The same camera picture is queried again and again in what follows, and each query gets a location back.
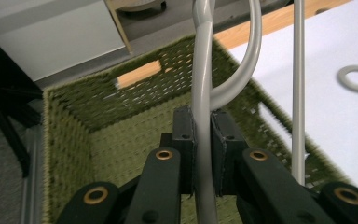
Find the gray floor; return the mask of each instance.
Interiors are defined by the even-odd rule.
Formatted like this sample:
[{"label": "gray floor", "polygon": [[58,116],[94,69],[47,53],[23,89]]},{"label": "gray floor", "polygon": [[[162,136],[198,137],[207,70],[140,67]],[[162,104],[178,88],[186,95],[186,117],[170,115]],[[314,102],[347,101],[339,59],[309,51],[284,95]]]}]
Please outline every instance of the gray floor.
[{"label": "gray floor", "polygon": [[[158,13],[150,18],[143,18],[142,20],[140,20],[140,16],[131,15],[131,19],[124,18],[126,15],[120,14],[123,24],[125,24],[126,32],[132,38],[131,45],[134,49],[132,55],[107,55],[93,62],[81,64],[78,67],[63,71],[59,74],[61,76],[53,76],[52,78],[40,80],[37,84],[42,88],[46,88],[47,86],[83,77],[105,67],[146,53],[151,49],[166,45],[181,36],[193,34],[195,31],[193,21],[190,18],[191,5],[189,3],[191,2],[191,0],[167,0],[168,8],[165,12]],[[287,1],[261,0],[260,2],[264,6],[264,11],[267,12],[282,7]],[[217,0],[216,5],[214,22],[217,26],[215,30],[228,28],[249,18],[248,7],[238,0]],[[164,22],[161,22],[156,30],[154,24],[158,21]],[[142,33],[137,33],[139,27],[145,27]],[[20,137],[24,140],[25,128],[15,122],[14,126]],[[21,178],[20,166],[5,137],[0,132],[0,223],[20,223],[22,190],[23,179]]]}]

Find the woven basket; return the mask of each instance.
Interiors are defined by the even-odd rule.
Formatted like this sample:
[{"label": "woven basket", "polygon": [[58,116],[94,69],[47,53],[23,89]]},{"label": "woven basket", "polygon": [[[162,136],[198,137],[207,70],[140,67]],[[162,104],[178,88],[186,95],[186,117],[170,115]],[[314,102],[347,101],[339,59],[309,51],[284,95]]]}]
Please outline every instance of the woven basket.
[{"label": "woven basket", "polygon": [[[54,223],[73,194],[90,182],[121,186],[139,175],[148,152],[162,133],[172,131],[172,112],[190,104],[194,36],[185,37],[127,63],[45,91],[45,172],[43,223]],[[127,88],[117,78],[147,63],[161,70]],[[213,85],[238,65],[213,42]],[[291,121],[251,81],[225,110],[234,117],[251,147],[272,151],[288,167],[290,153],[259,115],[263,104],[291,132]],[[346,180],[307,139],[307,185]],[[220,223],[239,223],[233,197],[218,198]],[[194,198],[182,196],[182,223],[196,223]]]}]

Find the hanger hook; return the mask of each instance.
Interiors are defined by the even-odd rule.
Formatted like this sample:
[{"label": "hanger hook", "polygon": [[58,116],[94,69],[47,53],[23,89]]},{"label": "hanger hook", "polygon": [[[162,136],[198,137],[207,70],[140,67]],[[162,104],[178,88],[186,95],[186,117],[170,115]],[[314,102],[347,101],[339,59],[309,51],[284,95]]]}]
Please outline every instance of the hanger hook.
[{"label": "hanger hook", "polygon": [[352,91],[358,91],[358,84],[350,81],[347,74],[350,72],[358,72],[358,65],[349,65],[341,68],[338,71],[338,81],[345,87]]}]

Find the black plastic part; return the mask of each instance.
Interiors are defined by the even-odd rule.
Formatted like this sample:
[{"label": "black plastic part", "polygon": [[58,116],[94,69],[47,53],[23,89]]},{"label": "black plastic part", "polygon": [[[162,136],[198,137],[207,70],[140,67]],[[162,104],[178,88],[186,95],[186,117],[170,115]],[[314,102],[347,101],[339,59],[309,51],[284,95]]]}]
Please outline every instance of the black plastic part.
[{"label": "black plastic part", "polygon": [[315,202],[319,202],[319,194],[315,192],[313,189],[309,189],[307,187],[303,187],[304,190],[307,191],[307,193],[310,195],[310,197],[315,200]]},{"label": "black plastic part", "polygon": [[336,223],[358,223],[358,188],[340,182],[326,184],[319,202]]},{"label": "black plastic part", "polygon": [[246,202],[242,197],[237,197],[237,209],[240,213],[242,223],[263,224],[264,218],[258,208]]},{"label": "black plastic part", "polygon": [[181,154],[181,193],[194,191],[196,155],[196,126],[189,106],[176,108],[173,112],[172,147]]},{"label": "black plastic part", "polygon": [[130,208],[133,194],[136,191],[136,187],[138,186],[140,178],[141,177],[138,175],[118,189],[119,195],[118,195],[117,202],[115,204],[115,208],[117,209],[119,215],[117,216],[118,219],[112,220],[111,224],[124,223],[126,216],[128,214],[128,210]]},{"label": "black plastic part", "polygon": [[234,119],[223,110],[211,115],[213,183],[216,195],[236,195],[234,184],[235,163],[248,144]]},{"label": "black plastic part", "polygon": [[150,152],[125,223],[180,222],[180,158],[180,153],[173,148]]},{"label": "black plastic part", "polygon": [[159,147],[172,147],[172,134],[162,133],[159,139]]},{"label": "black plastic part", "polygon": [[250,191],[266,223],[334,223],[310,194],[292,178],[281,162],[264,149],[245,149],[240,164]]},{"label": "black plastic part", "polygon": [[[107,195],[104,200],[99,203],[87,203],[85,197],[89,190],[96,188],[105,188]],[[99,190],[95,190],[88,198],[98,199],[103,194]],[[118,197],[118,188],[111,183],[95,182],[89,184],[72,197],[71,201],[65,206],[58,218],[57,224],[110,224],[116,223],[118,210],[114,207]]]}]

